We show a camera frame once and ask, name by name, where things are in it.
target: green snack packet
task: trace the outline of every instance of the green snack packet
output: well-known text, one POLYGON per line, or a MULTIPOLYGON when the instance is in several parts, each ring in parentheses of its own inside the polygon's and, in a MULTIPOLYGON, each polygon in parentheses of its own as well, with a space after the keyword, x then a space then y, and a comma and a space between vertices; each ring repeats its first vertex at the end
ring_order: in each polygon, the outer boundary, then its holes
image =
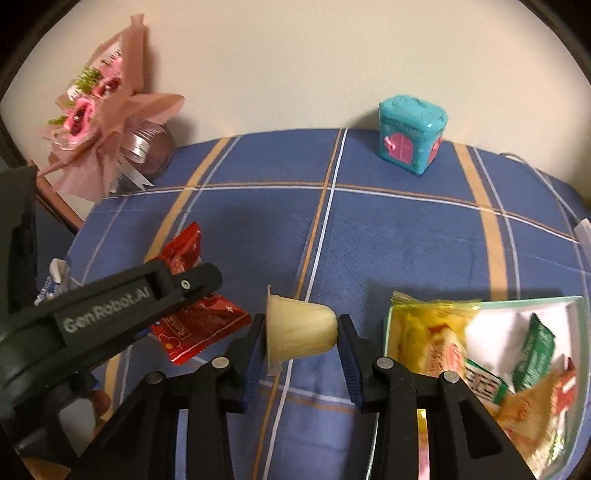
POLYGON ((469 358, 466 359, 466 384, 484 405, 493 409, 503 403, 509 391, 509 387, 502 379, 469 358))
POLYGON ((523 356, 513 372, 513 386, 519 392, 533 387, 548 371, 554 355, 554 334, 535 313, 530 317, 530 329, 523 345, 523 356))

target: pink wrapping paper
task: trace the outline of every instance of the pink wrapping paper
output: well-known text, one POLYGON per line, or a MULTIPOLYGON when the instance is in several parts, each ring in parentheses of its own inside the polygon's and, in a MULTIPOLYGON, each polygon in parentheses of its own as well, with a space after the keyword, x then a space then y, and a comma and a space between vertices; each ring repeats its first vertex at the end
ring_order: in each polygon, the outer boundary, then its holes
MULTIPOLYGON (((120 174, 115 158, 123 135, 125 121, 131 117, 164 124, 177 115, 184 97, 172 93, 140 93, 144 85, 143 15, 131 17, 131 25, 107 42, 101 44, 88 61, 87 66, 101 56, 117 41, 121 44, 121 84, 118 89, 102 98, 96 98, 95 114, 88 125, 87 137, 73 150, 65 150, 54 141, 49 155, 49 166, 39 176, 62 170, 63 175, 54 185, 54 191, 70 193, 99 202, 108 195, 115 178, 120 174)), ((60 95, 56 104, 63 112, 72 115, 67 93, 60 95)), ((71 137, 64 132, 62 137, 71 137)))

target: bread packet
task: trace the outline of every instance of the bread packet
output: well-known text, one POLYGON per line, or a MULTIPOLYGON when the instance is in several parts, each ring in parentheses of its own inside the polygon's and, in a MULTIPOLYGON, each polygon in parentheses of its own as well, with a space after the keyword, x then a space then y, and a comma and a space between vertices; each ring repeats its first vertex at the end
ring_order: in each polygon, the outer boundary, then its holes
POLYGON ((536 478, 564 449, 564 415, 574 402, 576 385, 569 358, 566 369, 553 369, 532 388, 507 396, 501 405, 496 421, 536 478))
MULTIPOLYGON (((416 374, 438 377, 447 370, 466 373, 466 326, 480 310, 479 301, 421 302, 392 294, 387 355, 416 374)), ((427 431, 424 410, 417 411, 419 432, 427 431)))

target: yellow snack bag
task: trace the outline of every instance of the yellow snack bag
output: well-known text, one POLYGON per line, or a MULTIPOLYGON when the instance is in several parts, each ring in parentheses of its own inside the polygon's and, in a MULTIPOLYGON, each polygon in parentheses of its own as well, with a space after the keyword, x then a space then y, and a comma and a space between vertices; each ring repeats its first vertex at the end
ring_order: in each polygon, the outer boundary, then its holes
MULTIPOLYGON (((479 302, 437 300, 420 302, 405 294, 392 295, 387 355, 411 372, 438 377, 453 370, 465 376, 466 326, 480 309, 479 302)), ((426 415, 418 411, 420 432, 426 415)))

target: white stripe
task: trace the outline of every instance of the white stripe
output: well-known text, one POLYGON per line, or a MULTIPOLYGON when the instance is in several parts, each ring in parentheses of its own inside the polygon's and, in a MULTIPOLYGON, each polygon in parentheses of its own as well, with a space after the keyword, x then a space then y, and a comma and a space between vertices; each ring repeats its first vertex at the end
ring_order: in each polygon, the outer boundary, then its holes
POLYGON ((474 150, 474 153, 476 154, 476 158, 478 159, 478 162, 482 167, 482 171, 484 172, 488 184, 491 186, 492 193, 495 196, 496 202, 499 204, 499 208, 501 209, 501 213, 503 215, 503 218, 505 219, 505 225, 507 226, 507 232, 509 233, 509 243, 511 244, 513 267, 515 269, 515 292, 517 294, 517 300, 521 300, 521 279, 519 278, 519 262, 517 260, 517 247, 515 246, 515 238, 513 237, 513 229, 511 228, 511 222, 507 218, 507 212, 505 211, 505 207, 503 207, 501 197, 496 191, 495 184, 492 182, 491 176, 488 174, 488 170, 484 166, 484 162, 482 161, 480 153, 474 147, 472 147, 472 150, 474 150))
MULTIPOLYGON (((335 190, 337 192, 360 193, 360 194, 365 194, 365 195, 375 195, 378 197, 389 197, 389 198, 397 198, 397 199, 402 199, 402 200, 415 200, 417 202, 440 203, 442 205, 453 205, 453 206, 457 206, 457 207, 464 207, 464 208, 468 208, 470 210, 478 210, 478 211, 484 210, 487 212, 492 212, 495 215, 502 215, 501 212, 491 210, 490 208, 478 207, 475 205, 467 205, 465 203, 458 203, 458 202, 454 202, 452 200, 440 200, 440 199, 430 199, 430 198, 422 198, 422 197, 412 197, 409 195, 403 195, 403 194, 399 194, 399 193, 372 192, 369 190, 358 190, 358 189, 345 188, 345 187, 337 187, 337 188, 335 188, 335 190)), ((560 233, 553 232, 552 230, 549 230, 543 226, 537 225, 536 223, 533 223, 533 222, 529 222, 527 220, 524 220, 523 218, 511 215, 510 213, 507 213, 506 215, 508 218, 511 218, 517 222, 525 223, 525 224, 535 227, 539 230, 543 230, 544 232, 550 233, 551 235, 557 236, 557 237, 562 238, 564 240, 568 240, 574 244, 579 243, 576 240, 573 240, 572 238, 569 238, 566 235, 561 235, 560 233)))
POLYGON ((195 205, 195 202, 201 196, 201 194, 203 193, 203 190, 205 189, 205 187, 207 186, 207 184, 209 183, 209 181, 212 179, 212 177, 215 174, 215 172, 217 172, 217 170, 220 167, 220 165, 223 163, 224 160, 226 160, 226 157, 234 149, 234 147, 238 143, 238 140, 240 140, 240 135, 238 135, 234 139, 234 142, 232 142, 232 144, 224 152, 224 155, 222 155, 222 157, 217 161, 215 167, 213 167, 212 170, 211 170, 211 172, 209 172, 209 175, 205 178, 205 181, 201 185, 201 188, 199 189, 199 191, 197 192, 197 194, 195 195, 195 197, 193 198, 193 200, 191 200, 191 203, 189 203, 189 206, 187 207, 187 210, 185 211, 185 213, 183 215, 183 218, 182 218, 182 220, 180 221, 180 223, 178 225, 177 232, 174 234, 174 236, 178 236, 180 234, 180 232, 183 231, 183 226, 184 226, 185 222, 187 221, 187 217, 189 216, 189 213, 191 213, 191 210, 193 209, 193 206, 195 205))
MULTIPOLYGON (((243 185, 243 186, 234 185, 234 186, 206 187, 204 190, 215 191, 215 190, 321 190, 321 189, 322 189, 322 187, 315 186, 315 185, 243 185)), ((184 190, 184 189, 182 189, 182 188, 172 189, 172 190, 170 190, 170 192, 179 192, 181 190, 184 190)), ((478 210, 478 211, 485 210, 487 212, 492 212, 495 215, 504 215, 507 218, 515 220, 516 222, 521 222, 526 225, 530 225, 534 228, 537 228, 538 230, 543 230, 544 232, 549 233, 550 235, 557 236, 558 238, 562 238, 563 240, 568 240, 569 242, 572 242, 574 244, 579 243, 577 240, 569 238, 566 235, 560 234, 558 232, 553 232, 552 230, 549 230, 543 226, 537 225, 536 223, 525 220, 521 217, 517 217, 515 215, 512 215, 511 213, 496 212, 496 211, 488 209, 486 207, 467 205, 465 203, 454 202, 453 200, 440 200, 440 199, 431 199, 431 198, 426 198, 426 197, 425 198, 415 197, 415 196, 404 195, 404 194, 399 194, 399 193, 373 192, 371 190, 362 190, 362 189, 355 189, 355 188, 349 188, 349 187, 337 187, 337 188, 335 188, 335 191, 336 192, 359 193, 361 195, 375 195, 375 196, 379 196, 379 197, 390 197, 390 198, 397 198, 397 199, 402 199, 402 200, 415 200, 417 202, 440 203, 442 205, 453 205, 456 207, 467 208, 470 210, 478 210)), ((149 193, 165 193, 165 192, 163 190, 158 190, 157 192, 143 192, 141 194, 149 194, 149 193)))
POLYGON ((523 163, 524 165, 527 165, 537 176, 538 178, 544 182, 544 184, 546 185, 546 187, 549 189, 549 191, 554 195, 554 197, 556 198, 556 200, 558 200, 564 208, 566 208, 569 213, 573 216, 573 218, 577 221, 577 224, 579 224, 581 222, 581 220, 579 219, 579 217, 576 215, 576 213, 573 211, 573 209, 570 207, 570 205, 568 203, 566 203, 565 199, 562 198, 560 196, 560 194, 556 191, 556 189, 554 188, 554 186, 552 185, 552 182, 547 178, 548 174, 545 172, 542 172, 541 170, 538 170, 535 167, 532 167, 529 163, 527 163, 523 158, 521 158, 518 155, 515 155, 514 153, 508 153, 508 152, 504 152, 501 153, 501 155, 503 155, 506 158, 509 158, 511 160, 515 160, 518 161, 520 163, 523 163))
MULTIPOLYGON (((264 387, 273 387, 273 382, 269 382, 267 380, 259 380, 259 384, 263 385, 264 387)), ((284 386, 279 384, 277 388, 279 390, 283 390, 284 386)), ((328 403, 342 403, 344 405, 353 405, 353 403, 351 403, 350 399, 348 398, 332 397, 331 395, 322 395, 316 392, 311 392, 309 390, 302 390, 301 388, 290 387, 290 393, 295 393, 297 395, 301 395, 302 397, 313 398, 315 400, 321 400, 328 403)))
POLYGON ((316 271, 318 270, 318 263, 320 262, 320 254, 322 253, 322 245, 324 243, 324 235, 326 234, 326 225, 329 222, 330 207, 332 206, 332 199, 335 196, 336 177, 339 174, 340 159, 343 157, 343 150, 345 149, 345 140, 347 139, 347 129, 343 134, 343 141, 340 143, 339 158, 336 161, 335 176, 333 177, 333 183, 330 187, 329 202, 326 205, 326 213, 324 214, 324 222, 322 223, 322 231, 320 233, 320 240, 318 242, 318 251, 316 252, 316 258, 314 259, 314 267, 312 268, 312 275, 310 276, 310 283, 308 285, 308 291, 306 292, 306 298, 304 301, 310 300, 312 293, 312 287, 314 286, 314 279, 316 277, 316 271))
POLYGON ((86 277, 88 276, 88 272, 90 271, 90 268, 95 261, 96 254, 99 252, 100 248, 102 247, 103 242, 105 241, 105 238, 107 238, 107 235, 109 235, 109 230, 113 226, 115 219, 121 213, 121 210, 123 209, 123 207, 125 206, 126 203, 127 203, 127 199, 124 199, 123 202, 121 202, 121 205, 119 205, 119 208, 117 209, 117 211, 113 215, 113 218, 111 219, 111 221, 109 222, 109 225, 107 226, 106 230, 104 231, 103 236, 100 237, 100 241, 97 244, 95 251, 92 252, 92 256, 90 258, 90 261, 88 262, 88 265, 86 266, 86 269, 84 270, 84 275, 82 275, 82 285, 84 285, 86 283, 86 277))
POLYGON ((123 370, 123 378, 121 379, 121 390, 119 392, 119 406, 123 403, 125 398, 125 387, 127 385, 127 373, 129 372, 129 359, 131 357, 131 349, 133 348, 134 344, 132 343, 127 347, 125 351, 125 369, 123 370))
MULTIPOLYGON (((345 133, 343 134, 343 139, 340 143, 340 151, 339 151, 339 158, 336 162, 335 167, 335 174, 333 176, 332 186, 330 188, 330 196, 329 201, 326 205, 326 213, 324 214, 324 222, 322 224, 322 231, 320 233, 320 240, 318 243, 318 250, 316 252, 316 259, 314 260, 314 267, 312 269, 312 275, 310 276, 310 284, 308 285, 308 292, 306 293, 306 298, 304 301, 310 300, 310 293, 312 292, 312 287, 314 285, 314 278, 316 277, 316 270, 318 269, 318 262, 320 261, 320 254, 322 253, 322 243, 324 242, 324 235, 326 233, 326 225, 328 223, 329 214, 330 214, 330 207, 332 205, 333 196, 335 195, 335 185, 336 185, 336 177, 339 174, 339 167, 340 167, 340 159, 343 157, 343 150, 345 149, 345 139, 347 138, 347 131, 345 129, 345 133)), ((285 405, 285 398, 287 396, 287 391, 290 388, 291 382, 291 369, 293 367, 293 360, 290 360, 287 365, 287 374, 285 376, 285 386, 283 388, 283 392, 281 393, 281 399, 279 401, 279 408, 277 409, 277 414, 275 415, 275 422, 273 423, 273 430, 271 431, 271 440, 269 441, 269 451, 267 453, 267 461, 265 463, 265 470, 262 474, 262 480, 267 480, 269 476, 269 468, 271 467, 271 458, 273 457, 273 448, 275 447, 275 439, 277 437, 277 429, 279 427, 279 421, 281 420, 281 413, 283 412, 283 406, 285 405)))
POLYGON ((515 216, 515 215, 511 215, 510 213, 507 213, 507 218, 510 218, 510 219, 512 219, 512 220, 515 220, 515 221, 517 221, 517 222, 524 223, 524 224, 526 224, 526 225, 530 225, 530 226, 532 226, 532 227, 534 227, 534 228, 537 228, 538 230, 543 230, 544 232, 546 232, 546 233, 549 233, 550 235, 557 236, 558 238, 561 238, 562 240, 567 240, 567 241, 569 241, 569 242, 571 242, 571 243, 574 243, 574 244, 576 244, 576 245, 578 245, 578 244, 579 244, 579 241, 578 241, 578 240, 575 240, 575 239, 573 239, 573 238, 570 238, 570 237, 568 237, 568 236, 566 236, 566 235, 563 235, 562 233, 553 232, 552 230, 550 230, 550 229, 548 229, 548 228, 546 228, 546 227, 543 227, 543 226, 537 225, 537 224, 536 224, 536 223, 534 223, 534 222, 530 222, 530 221, 528 221, 528 220, 525 220, 525 219, 523 219, 523 218, 517 217, 517 216, 515 216))
POLYGON ((208 187, 206 190, 322 190, 320 185, 243 185, 243 186, 228 186, 228 187, 208 187))

